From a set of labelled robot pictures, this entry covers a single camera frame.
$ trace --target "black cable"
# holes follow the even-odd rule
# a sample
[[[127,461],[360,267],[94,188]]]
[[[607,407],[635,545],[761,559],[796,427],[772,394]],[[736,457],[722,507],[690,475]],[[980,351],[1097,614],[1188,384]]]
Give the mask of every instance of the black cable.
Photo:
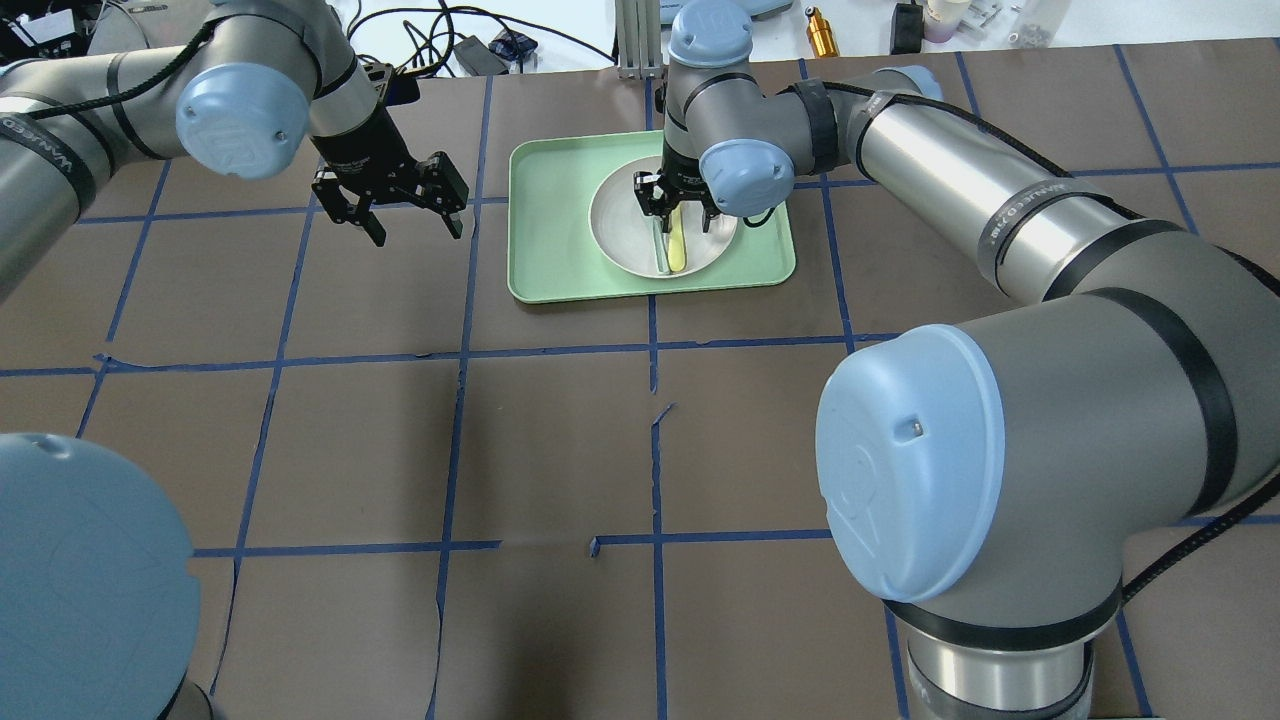
[[[1124,602],[1128,603],[1134,598],[1134,596],[1142,592],[1142,588],[1151,584],[1151,582],[1160,577],[1165,570],[1169,570],[1188,555],[1196,552],[1201,547],[1204,547],[1204,544],[1211,539],[1231,529],[1240,520],[1248,518],[1260,507],[1266,505],[1276,495],[1280,495],[1280,474],[1272,477],[1257,492],[1244,498],[1244,501],[1238,503],[1235,507],[1231,507],[1221,516],[1216,518],[1208,525],[1204,525],[1192,533],[1190,537],[1175,544],[1172,550],[1161,555],[1158,560],[1148,565],[1146,570],[1138,573],[1138,575],[1129,580],[1129,583],[1124,587]]]
[[[873,95],[873,92],[874,92],[874,91],[872,91],[869,88],[865,88],[865,87],[858,87],[858,86],[846,85],[846,83],[842,83],[842,82],[823,82],[823,86],[827,90],[838,90],[841,92],[850,92],[850,94],[854,94],[854,95],[861,95],[864,97],[870,97]],[[1059,164],[1053,163],[1048,158],[1041,155],[1038,151],[1036,151],[1036,149],[1033,149],[1032,146],[1027,145],[1025,142],[1018,140],[1016,137],[1014,137],[1012,135],[1010,135],[1009,132],[1006,132],[1004,128],[1000,128],[998,126],[996,126],[991,120],[986,120],[983,118],[979,118],[978,115],[970,113],[969,110],[965,110],[964,108],[959,108],[959,106],[952,105],[950,102],[943,102],[941,100],[933,100],[931,97],[923,97],[923,96],[919,96],[919,95],[895,95],[890,100],[890,105],[892,105],[895,102],[900,102],[902,105],[918,105],[920,108],[933,108],[934,110],[942,110],[943,113],[955,115],[955,117],[957,117],[957,118],[960,118],[960,119],[963,119],[963,120],[965,120],[968,123],[972,123],[972,124],[977,126],[979,129],[982,129],[987,135],[989,135],[989,136],[995,137],[996,140],[1004,142],[1005,145],[1012,147],[1014,150],[1016,150],[1018,152],[1020,152],[1023,156],[1025,156],[1028,160],[1030,160],[1032,163],[1036,163],[1041,168],[1043,168],[1044,172],[1050,173],[1051,176],[1059,177],[1059,178],[1070,178],[1070,177],[1074,177],[1074,176],[1071,176],[1071,173],[1069,170],[1064,169],[1062,167],[1060,167]],[[1137,219],[1139,219],[1139,218],[1143,217],[1140,213],[1134,213],[1133,210],[1125,208],[1124,205],[1120,205],[1119,202],[1116,202],[1115,200],[1112,200],[1110,197],[1100,197],[1097,200],[1103,206],[1106,206],[1107,209],[1110,209],[1111,211],[1116,213],[1117,215],[1120,215],[1121,218],[1124,218],[1126,220],[1137,220]]]
[[[119,0],[102,0],[102,8],[97,12],[97,23],[102,22],[102,10],[106,8],[115,8],[116,10],[124,13],[124,17],[133,23],[133,27],[138,28],[138,35],[142,36],[142,45],[145,45],[147,50],[151,50],[151,40],[147,37],[147,31],[142,28],[142,23],[133,17],[133,13],[128,12],[124,5],[120,5]],[[93,33],[97,35],[97,24],[93,26]]]
[[[755,222],[755,223],[751,222],[751,218],[742,218],[742,224],[746,225],[746,227],[749,227],[749,228],[751,228],[751,229],[762,228],[762,227],[764,227],[764,223],[768,223],[769,218],[773,217],[773,211],[774,210],[777,210],[777,206],[769,208],[769,211],[765,213],[764,217],[760,218],[760,220]]]
[[[160,85],[174,73],[178,72],[183,65],[186,65],[200,50],[200,46],[205,44],[206,40],[214,36],[214,27],[216,23],[205,23],[201,26],[200,31],[195,37],[187,42],[187,46],[178,53],[169,64],[160,68],[160,70],[151,76],[150,78],[142,81],[140,85],[125,90],[124,92],[118,92],[115,95],[108,95],[106,97],[99,97],[96,100],[84,100],[82,102],[73,102],[70,105],[55,105],[52,108],[45,108],[42,110],[35,110],[28,113],[28,117],[33,120],[44,120],[47,118],[56,118],[59,115],[72,115],[76,113],[83,113],[86,110],[96,110],[99,108],[106,108],[108,105],[115,105],[119,102],[128,102],[134,97],[142,95],[143,92],[151,90],[152,87]]]
[[[407,67],[421,68],[422,65],[425,65],[430,60],[424,60],[422,53],[428,47],[431,47],[431,38],[428,37],[425,32],[419,29],[416,24],[408,20],[403,20],[401,23],[401,27],[403,27],[404,33],[408,35],[408,41],[413,44],[415,53],[408,56],[408,60],[404,60],[403,63],[399,64],[399,67],[396,68],[397,73],[404,72],[404,68]]]
[[[356,31],[358,31],[366,22],[369,22],[369,20],[371,20],[374,18],[379,18],[379,17],[383,17],[383,15],[390,15],[390,14],[394,14],[394,13],[439,13],[439,12],[440,10],[436,9],[436,8],[388,8],[385,10],[378,10],[376,13],[369,13],[364,18],[360,18],[351,27],[351,29],[348,29],[348,32],[347,32],[347,40],[351,40],[352,36],[356,35]],[[617,61],[617,59],[614,56],[612,56],[608,53],[605,53],[604,50],[600,50],[599,47],[591,45],[590,42],[586,42],[585,40],[580,40],[577,37],[573,37],[572,35],[561,32],[561,31],[558,31],[556,28],[550,28],[550,27],[547,27],[547,26],[543,26],[543,24],[531,23],[529,20],[522,20],[520,18],[513,18],[511,15],[506,15],[506,14],[502,14],[502,13],[492,13],[489,10],[485,10],[484,8],[476,8],[474,5],[458,5],[458,6],[453,6],[453,8],[449,8],[449,12],[451,13],[458,13],[458,14],[462,14],[462,15],[479,15],[479,17],[502,19],[502,20],[506,20],[508,23],[515,23],[515,24],[518,24],[518,26],[531,27],[531,28],[535,28],[535,29],[549,32],[552,35],[557,35],[559,37],[563,37],[564,40],[568,40],[570,42],[575,42],[577,45],[581,45],[582,47],[586,47],[588,50],[595,53],[596,55],[600,55],[602,58],[609,60],[611,63]]]
[[[431,20],[431,27],[428,29],[428,65],[421,70],[416,70],[412,77],[435,77],[440,73],[440,69],[448,69],[449,74],[457,77],[453,73],[453,68],[449,68],[449,59],[453,58],[453,49],[457,45],[457,40],[461,37],[466,40],[457,28],[453,27],[453,9],[449,8],[444,0],[436,0],[440,4],[440,13],[435,15]],[[444,32],[438,32],[436,28],[440,26],[440,20],[444,20]],[[435,49],[435,40],[438,37],[444,37],[448,42],[444,46],[444,53]]]
[[[351,19],[347,20],[347,28],[346,28],[347,37],[351,37],[352,32],[351,26],[356,24],[356,20],[360,19],[361,13],[364,12],[365,12],[365,0],[356,0],[356,14],[351,15]]]
[[[1236,255],[1225,247],[1219,247],[1219,250],[1226,252],[1233,260],[1239,263],[1245,272],[1262,283],[1263,287],[1275,293],[1276,297],[1280,297],[1280,281],[1277,281],[1275,275],[1262,269],[1257,263]],[[1151,584],[1151,582],[1164,574],[1165,570],[1169,570],[1188,555],[1204,547],[1206,543],[1239,524],[1240,520],[1256,512],[1260,507],[1276,497],[1276,495],[1280,495],[1280,474],[1274,475],[1270,480],[1263,483],[1262,487],[1256,489],[1253,495],[1244,498],[1222,515],[1215,518],[1210,521],[1210,524],[1192,533],[1187,539],[1170,548],[1169,552],[1161,555],[1142,573],[1138,573],[1134,579],[1129,580],[1124,587],[1124,602],[1133,600],[1134,596],[1142,592],[1142,588]]]

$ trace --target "white bottle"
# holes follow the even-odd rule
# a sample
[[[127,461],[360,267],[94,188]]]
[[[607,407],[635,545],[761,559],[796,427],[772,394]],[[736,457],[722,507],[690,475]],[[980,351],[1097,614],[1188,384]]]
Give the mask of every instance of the white bottle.
[[[960,18],[973,0],[928,0],[924,8],[924,40],[946,42],[955,35]]]

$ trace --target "power adapter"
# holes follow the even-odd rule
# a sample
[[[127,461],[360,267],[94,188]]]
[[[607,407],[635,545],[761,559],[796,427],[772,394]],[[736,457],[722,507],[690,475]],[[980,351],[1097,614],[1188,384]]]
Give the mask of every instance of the power adapter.
[[[453,56],[472,76],[504,76],[511,72],[507,63],[474,35],[453,46]]]
[[[924,8],[914,3],[899,3],[893,8],[893,29],[890,37],[890,55],[920,51],[924,40]]]

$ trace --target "yellow object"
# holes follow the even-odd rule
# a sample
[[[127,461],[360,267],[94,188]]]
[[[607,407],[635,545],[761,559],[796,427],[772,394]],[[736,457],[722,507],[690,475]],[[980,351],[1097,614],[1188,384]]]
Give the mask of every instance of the yellow object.
[[[676,205],[671,211],[671,234],[667,236],[667,265],[672,273],[682,273],[685,261],[685,217]]]
[[[827,18],[822,17],[822,10],[810,5],[804,9],[804,14],[809,18],[806,32],[814,56],[835,58],[840,55],[840,49],[836,47],[836,36],[831,32],[831,23],[827,22]]]

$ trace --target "gold cylinder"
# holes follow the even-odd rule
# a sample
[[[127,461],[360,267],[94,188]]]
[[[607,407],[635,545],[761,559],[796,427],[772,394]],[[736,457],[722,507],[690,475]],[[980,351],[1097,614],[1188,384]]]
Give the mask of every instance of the gold cylinder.
[[[836,36],[831,32],[831,23],[827,22],[827,18],[822,17],[822,10],[809,6],[805,8],[804,14],[809,18],[806,33],[809,35],[809,45],[813,47],[814,56],[835,58],[840,55],[840,49],[836,47]]]

